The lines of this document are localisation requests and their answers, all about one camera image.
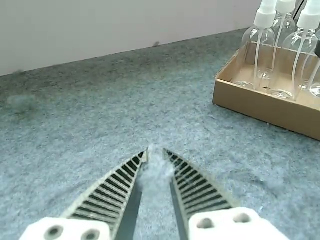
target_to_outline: screw hole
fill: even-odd
[[[100,236],[100,232],[98,230],[89,230],[87,232],[85,232],[82,237],[81,240],[98,240]]]
[[[241,214],[239,214],[238,216],[235,216],[235,217],[233,218],[233,221],[234,221],[235,223],[246,224],[246,223],[251,222],[251,218],[249,217],[248,214],[246,214],[246,213],[241,213]]]
[[[215,227],[214,223],[209,218],[202,219],[196,226],[198,229],[212,229]]]
[[[64,228],[62,226],[58,226],[58,225],[52,226],[44,234],[44,239],[45,240],[58,239],[62,235],[63,231],[64,231]]]

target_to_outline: floor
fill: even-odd
[[[212,104],[243,32],[1,77],[2,239],[59,216],[150,144],[211,173],[289,239],[317,239],[320,143]]]

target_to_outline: spray bottle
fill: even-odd
[[[308,56],[312,54],[318,42],[315,33],[319,23],[320,0],[308,0],[298,20],[298,29],[289,35],[282,44],[282,48],[286,51],[283,51],[275,60],[274,77],[270,81],[269,94],[295,101],[300,88],[305,88],[304,85],[308,84],[308,81],[306,83],[303,81],[303,72]],[[291,68],[291,83],[284,84],[283,73],[288,68]]]
[[[296,23],[292,18],[295,7],[296,0],[278,0],[276,3],[276,15],[272,25],[272,30],[276,37],[273,50],[272,70],[275,68],[277,47],[281,47],[284,40],[296,31]]]
[[[267,62],[265,56],[260,56],[275,45],[276,36],[271,27],[276,16],[276,4],[277,0],[262,0],[260,8],[256,12],[254,26],[244,33],[237,59],[238,66],[241,73],[246,63],[252,62],[248,60],[249,48],[252,45],[256,45],[253,76],[246,79],[235,78],[232,81],[234,84],[257,90],[260,87],[262,78],[268,79],[270,77],[267,66],[264,64]]]
[[[320,41],[318,41],[315,50],[315,55],[317,56],[318,60],[310,79],[308,81],[307,89],[312,93],[314,96],[320,98],[320,79],[319,79],[319,69],[320,69]]]

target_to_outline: white wall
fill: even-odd
[[[0,0],[0,76],[249,27],[260,0]]]

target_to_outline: bottle cap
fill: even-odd
[[[262,0],[260,8],[257,10],[254,25],[259,28],[271,28],[276,16],[277,0]]]
[[[301,11],[298,28],[317,29],[320,24],[320,0],[308,0]]]
[[[296,8],[296,0],[278,0],[276,11],[280,14],[292,13]]]

